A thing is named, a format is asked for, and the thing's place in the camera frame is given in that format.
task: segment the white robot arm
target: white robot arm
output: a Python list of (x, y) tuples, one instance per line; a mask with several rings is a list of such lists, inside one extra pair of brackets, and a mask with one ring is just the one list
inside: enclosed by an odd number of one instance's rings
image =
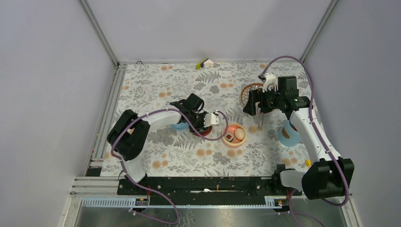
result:
[[(296, 77), (279, 77), (278, 88), (278, 91), (275, 89), (263, 91), (261, 88), (250, 91), (249, 101), (243, 111), (249, 115), (255, 115), (257, 103), (262, 113), (280, 109), (299, 132), (312, 166), (307, 172), (300, 172), (295, 169), (286, 169), (285, 165), (278, 165), (272, 176), (273, 181), (276, 182), (276, 188), (282, 187), (286, 190), (290, 187), (301, 190), (311, 200), (344, 195), (345, 187), (341, 175), (319, 136), (339, 163), (348, 185), (352, 178), (354, 164), (350, 159), (341, 157), (318, 123), (311, 122), (310, 100), (306, 96), (299, 97)], [(312, 110), (312, 119), (316, 121), (314, 110)]]
[[(125, 132), (116, 145), (115, 150), (121, 156), (121, 161), (124, 163), (126, 172), (135, 182), (139, 182), (145, 177), (145, 169), (143, 168), (139, 154), (145, 145), (149, 131), (155, 131), (167, 125), (186, 121), (180, 113), (174, 110), (183, 113), (200, 133), (209, 130), (212, 125), (220, 125), (221, 119), (217, 114), (217, 110), (213, 113), (206, 111), (200, 113), (204, 102), (195, 94), (191, 94), (187, 99), (173, 102), (170, 105), (166, 110), (155, 111), (155, 113), (149, 114), (137, 121), (131, 127), (133, 131), (131, 133)], [(138, 114), (132, 110), (124, 111), (107, 136), (107, 141), (113, 144), (124, 129), (137, 118)]]

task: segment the floral pattern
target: floral pattern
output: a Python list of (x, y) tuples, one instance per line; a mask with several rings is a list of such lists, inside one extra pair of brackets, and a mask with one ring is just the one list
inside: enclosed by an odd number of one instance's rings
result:
[[(246, 85), (260, 83), (257, 76), (265, 66), (222, 63), (196, 70), (195, 64), (128, 65), (114, 122), (126, 109), (151, 112), (195, 93), (205, 101), (205, 111), (219, 109), (226, 113), (230, 123), (241, 124), (246, 129), (246, 141), (239, 148), (228, 148), (220, 140), (203, 141), (189, 129), (176, 131), (171, 126), (157, 129), (149, 132), (140, 154), (149, 176), (269, 176), (276, 164), (307, 171), (305, 161), (309, 157), (302, 142), (292, 148), (279, 142), (277, 132), (286, 121), (283, 113), (275, 110), (253, 117), (242, 112), (240, 93)], [(311, 95), (298, 63), (274, 63), (269, 72), (276, 77), (296, 76), (300, 95)], [(207, 137), (218, 137), (224, 127), (224, 123), (214, 127)], [(118, 176), (121, 166), (110, 155), (111, 146), (106, 149), (101, 176)]]

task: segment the purple cable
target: purple cable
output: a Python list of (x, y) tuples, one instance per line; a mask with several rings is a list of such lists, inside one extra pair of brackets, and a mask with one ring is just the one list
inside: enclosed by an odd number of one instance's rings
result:
[(175, 112), (181, 114), (181, 116), (184, 117), (184, 119), (188, 122), (188, 124), (189, 124), (190, 127), (194, 130), (194, 132), (195, 132), (196, 134), (198, 134), (198, 135), (199, 135), (201, 138), (203, 138), (204, 140), (209, 140), (209, 141), (216, 141), (216, 140), (219, 140), (219, 139), (223, 138), (223, 136), (227, 133), (227, 130), (228, 130), (228, 119), (227, 119), (227, 116), (226, 116), (223, 112), (217, 110), (217, 112), (220, 113), (220, 114), (224, 117), (224, 119), (226, 120), (226, 129), (224, 130), (224, 133), (221, 134), (221, 136), (219, 136), (219, 137), (217, 137), (217, 138), (215, 138), (215, 139), (209, 139), (209, 138), (206, 138), (206, 137), (202, 136), (202, 135), (195, 129), (195, 127), (191, 124), (190, 120), (189, 120), (181, 111), (176, 110), (176, 109), (156, 110), (156, 111), (150, 112), (149, 114), (142, 115), (142, 116), (138, 117), (137, 119), (135, 119), (134, 121), (132, 121), (132, 122), (121, 132), (121, 134), (117, 137), (117, 139), (116, 139), (115, 142), (113, 143), (113, 145), (112, 145), (112, 150), (111, 150), (110, 154), (111, 154), (113, 157), (115, 157), (115, 158), (117, 158), (117, 159), (120, 160), (120, 163), (121, 163), (121, 166), (122, 166), (122, 170), (123, 170), (124, 173), (126, 174), (127, 178), (128, 178), (135, 186), (137, 186), (137, 187), (139, 187), (139, 188), (142, 188), (142, 189), (145, 189), (145, 190), (148, 190), (148, 191), (151, 191), (151, 192), (154, 192), (154, 193), (156, 193), (156, 194), (161, 195), (163, 198), (165, 198), (165, 199), (173, 206), (174, 211), (175, 211), (175, 214), (176, 214), (176, 216), (177, 216), (177, 219), (176, 219), (174, 222), (169, 222), (169, 221), (164, 221), (164, 220), (161, 220), (161, 219), (156, 218), (156, 217), (154, 217), (154, 216), (147, 215), (147, 214), (142, 214), (142, 213), (139, 213), (139, 212), (136, 212), (136, 211), (134, 211), (134, 214), (138, 213), (139, 215), (145, 216), (145, 217), (147, 217), (147, 218), (150, 218), (150, 219), (153, 219), (153, 220), (156, 220), (156, 221), (165, 223), (165, 224), (173, 225), (173, 224), (177, 224), (178, 221), (180, 220), (180, 214), (179, 214), (179, 212), (178, 212), (177, 207), (174, 205), (174, 203), (173, 203), (167, 196), (165, 196), (163, 193), (161, 193), (161, 192), (159, 192), (159, 191), (156, 191), (156, 190), (154, 190), (154, 189), (151, 189), (151, 188), (147, 188), (147, 187), (145, 187), (145, 186), (142, 186), (142, 185), (136, 183), (136, 182), (131, 178), (131, 176), (127, 173), (127, 170), (126, 170), (125, 165), (124, 165), (124, 163), (123, 163), (123, 161), (122, 161), (122, 158), (114, 153), (115, 146), (116, 146), (117, 143), (120, 141), (120, 139), (122, 138), (122, 136), (128, 131), (128, 129), (130, 129), (131, 126), (133, 126), (136, 122), (138, 122), (138, 121), (139, 121), (140, 119), (142, 119), (142, 118), (145, 118), (145, 117), (147, 117), (147, 116), (151, 116), (151, 115), (154, 115), (154, 114), (157, 114), (157, 113), (161, 113), (161, 112), (166, 112), (166, 111), (175, 111)]
[(324, 141), (324, 139), (323, 139), (321, 133), (320, 133), (319, 130), (317, 129), (316, 123), (315, 123), (314, 120), (313, 120), (313, 117), (312, 117), (312, 106), (313, 106), (313, 105), (312, 105), (312, 103), (313, 103), (313, 100), (314, 100), (314, 81), (313, 81), (313, 78), (312, 78), (311, 74), (309, 73), (308, 68), (307, 68), (307, 67), (305, 66), (305, 64), (304, 64), (302, 61), (300, 61), (298, 58), (293, 57), (293, 56), (289, 56), (289, 55), (284, 55), (284, 56), (280, 56), (280, 57), (277, 57), (277, 58), (273, 59), (273, 60), (266, 66), (266, 68), (263, 70), (262, 75), (264, 75), (264, 74), (266, 73), (267, 69), (270, 67), (270, 65), (271, 65), (273, 62), (275, 62), (275, 61), (277, 61), (278, 59), (281, 59), (281, 58), (291, 58), (291, 59), (293, 59), (293, 60), (296, 60), (299, 64), (302, 65), (302, 67), (304, 68), (306, 74), (308, 75), (309, 81), (311, 82), (311, 103), (310, 103), (310, 105), (309, 105), (309, 119), (310, 119), (310, 121), (312, 122), (312, 126), (313, 126), (313, 128), (314, 128), (314, 130), (315, 130), (315, 132), (316, 132), (317, 137), (319, 138), (320, 142), (323, 144), (324, 148), (326, 149), (327, 154), (329, 154), (330, 158), (333, 160), (335, 166), (337, 167), (337, 169), (338, 169), (338, 171), (339, 171), (339, 174), (340, 174), (340, 176), (341, 176), (342, 182), (343, 182), (343, 184), (344, 184), (344, 188), (345, 188), (345, 199), (344, 199), (344, 201), (343, 201), (342, 203), (337, 204), (337, 203), (330, 202), (330, 201), (328, 201), (327, 199), (323, 199), (323, 200), (324, 200), (326, 203), (330, 204), (330, 205), (337, 206), (337, 207), (342, 207), (342, 206), (344, 206), (344, 205), (348, 202), (348, 199), (349, 199), (349, 188), (348, 188), (348, 183), (347, 183), (347, 180), (345, 179), (344, 173), (342, 172), (342, 170), (341, 170), (341, 168), (340, 168), (340, 165), (339, 165), (338, 162), (337, 162), (337, 159), (334, 157), (334, 155), (333, 155), (332, 152), (330, 151), (329, 146), (327, 146), (327, 144), (326, 144), (326, 142)]
[(297, 212), (297, 211), (293, 211), (293, 210), (292, 210), (292, 201), (291, 201), (291, 199), (292, 199), (292, 196), (294, 195), (294, 193), (295, 193), (296, 191), (297, 191), (296, 189), (293, 190), (293, 191), (291, 192), (290, 196), (289, 196), (289, 199), (288, 199), (288, 201), (289, 201), (289, 211), (290, 211), (290, 213), (292, 214), (292, 216), (294, 217), (295, 221), (296, 221), (301, 227), (304, 227), (304, 226), (301, 224), (301, 222), (299, 222), (298, 219), (295, 217), (296, 214), (299, 214), (299, 215), (303, 215), (303, 216), (310, 217), (310, 218), (314, 219), (315, 221), (319, 222), (319, 224), (320, 224), (321, 226), (325, 227), (324, 224), (323, 224), (319, 219), (317, 219), (316, 217), (314, 217), (314, 216), (312, 216), (312, 215), (310, 215), (310, 214), (307, 214), (307, 213), (302, 213), (302, 212)]

